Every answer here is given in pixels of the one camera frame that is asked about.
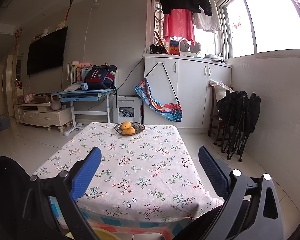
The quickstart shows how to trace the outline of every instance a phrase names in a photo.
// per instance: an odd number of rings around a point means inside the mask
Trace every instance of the children's desk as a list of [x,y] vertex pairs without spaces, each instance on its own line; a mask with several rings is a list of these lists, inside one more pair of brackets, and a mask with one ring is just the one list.
[[[108,123],[110,123],[110,105],[109,95],[114,92],[114,89],[104,90],[79,90],[68,92],[56,92],[52,96],[58,95],[61,102],[70,102],[71,115],[72,115],[72,128],[64,132],[64,136],[68,136],[74,129],[83,129],[82,123],[75,122],[75,114],[89,114],[89,115],[106,115],[108,117]],[[107,99],[107,111],[75,111],[73,102],[92,102],[99,101],[101,97],[106,96]]]

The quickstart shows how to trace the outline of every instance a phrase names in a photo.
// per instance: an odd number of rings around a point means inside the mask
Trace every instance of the window sill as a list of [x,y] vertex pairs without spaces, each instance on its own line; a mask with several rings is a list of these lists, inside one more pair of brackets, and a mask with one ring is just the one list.
[[278,57],[300,57],[300,49],[284,49],[284,50],[259,52],[253,55],[246,55],[246,56],[226,59],[225,63],[231,64],[231,62],[238,61],[238,60],[245,60],[245,59],[262,59],[262,58],[278,58]]

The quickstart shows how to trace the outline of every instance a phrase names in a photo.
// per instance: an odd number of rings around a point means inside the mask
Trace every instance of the red dress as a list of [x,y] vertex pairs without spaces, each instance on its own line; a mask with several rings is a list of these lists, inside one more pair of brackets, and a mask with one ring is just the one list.
[[169,38],[174,36],[185,38],[194,45],[192,12],[187,9],[174,9],[171,10],[171,14],[164,15],[163,39],[168,42]]

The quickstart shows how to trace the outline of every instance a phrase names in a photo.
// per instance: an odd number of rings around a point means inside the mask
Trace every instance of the wall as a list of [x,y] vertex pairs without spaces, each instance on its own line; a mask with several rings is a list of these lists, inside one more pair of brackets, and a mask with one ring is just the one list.
[[[93,7],[91,10],[93,2],[94,0],[85,0],[71,7],[67,21],[69,28],[64,66],[31,75],[30,89],[28,89],[29,76],[26,75],[30,41],[33,36],[38,35],[47,27],[49,27],[50,33],[54,31],[58,22],[64,19],[67,8],[43,21],[32,22],[29,26],[24,27],[19,39],[18,54],[24,53],[21,81],[26,92],[47,93],[63,90],[68,85],[66,65],[73,60],[90,62],[93,65],[104,63],[116,65],[119,71],[119,84],[123,83],[131,69],[140,61],[146,39],[147,0],[98,0],[99,6]],[[90,10],[91,17],[87,29]],[[140,64],[120,89],[119,94],[134,94],[134,87],[142,78],[142,69],[143,66]],[[87,110],[94,104],[80,103],[76,106],[76,110]],[[92,110],[97,111],[99,108],[104,108],[104,104],[105,102]],[[81,116],[81,118],[98,120],[103,117]]]
[[226,62],[233,65],[234,89],[261,97],[259,120],[245,151],[273,176],[300,211],[300,50]]

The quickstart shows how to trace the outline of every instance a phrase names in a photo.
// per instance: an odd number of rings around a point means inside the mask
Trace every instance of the white cloth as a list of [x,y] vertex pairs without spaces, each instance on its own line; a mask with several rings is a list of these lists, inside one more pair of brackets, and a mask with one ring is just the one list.
[[197,218],[222,204],[210,197],[178,130],[170,125],[145,125],[135,136],[122,136],[115,124],[92,122],[58,150],[34,174],[41,179],[70,170],[96,146],[101,164],[81,210],[118,219],[162,222]]
[[229,90],[231,93],[233,90],[227,87],[225,84],[210,79],[209,84],[214,86],[214,92],[216,94],[217,102],[226,96],[226,91]]
[[212,16],[205,15],[203,10],[200,8],[201,13],[193,14],[193,24],[197,29],[216,33],[216,31],[221,31],[218,10],[214,0],[209,0],[209,2],[212,7]]

